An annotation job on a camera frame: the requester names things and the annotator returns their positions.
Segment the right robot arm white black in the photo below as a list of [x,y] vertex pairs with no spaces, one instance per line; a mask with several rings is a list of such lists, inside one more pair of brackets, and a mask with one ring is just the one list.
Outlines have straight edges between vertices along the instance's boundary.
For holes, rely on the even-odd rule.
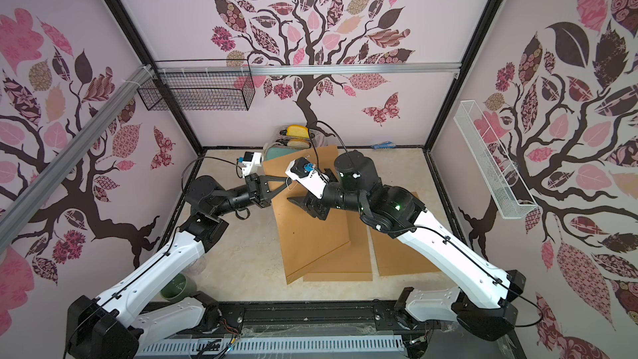
[[496,341],[517,326],[513,301],[526,279],[482,259],[448,231],[425,204],[407,189],[384,184],[374,161],[359,151],[337,156],[337,180],[305,158],[292,161],[286,175],[301,184],[320,209],[358,214],[363,224],[424,256],[455,286],[434,292],[408,290],[398,312],[417,322],[456,322],[485,341]]

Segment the brown file bag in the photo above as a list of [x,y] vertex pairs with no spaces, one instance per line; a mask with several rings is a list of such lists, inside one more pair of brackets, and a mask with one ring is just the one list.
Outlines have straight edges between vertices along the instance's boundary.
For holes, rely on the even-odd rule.
[[294,180],[270,181],[268,187],[282,188],[272,199],[272,209],[277,222],[287,284],[315,271],[323,260],[333,254],[341,254],[350,248],[345,211],[332,209],[325,220],[320,220],[287,200],[307,194],[301,184]]
[[304,282],[369,282],[373,280],[368,227],[359,214],[347,212],[350,244],[321,259]]
[[382,277],[437,273],[440,270],[426,257],[398,239],[371,232],[379,275]]

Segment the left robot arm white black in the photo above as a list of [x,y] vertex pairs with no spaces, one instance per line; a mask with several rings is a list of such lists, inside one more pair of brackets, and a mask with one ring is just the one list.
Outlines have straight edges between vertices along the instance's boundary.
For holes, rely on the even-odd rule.
[[202,258],[229,226],[222,217],[255,205],[266,208],[287,178],[246,176],[245,183],[224,189],[213,177],[193,181],[184,198],[193,213],[169,243],[138,269],[94,299],[81,296],[67,312],[65,354],[74,358],[133,358],[149,345],[184,329],[198,327],[215,302],[204,294],[144,313],[170,281]]

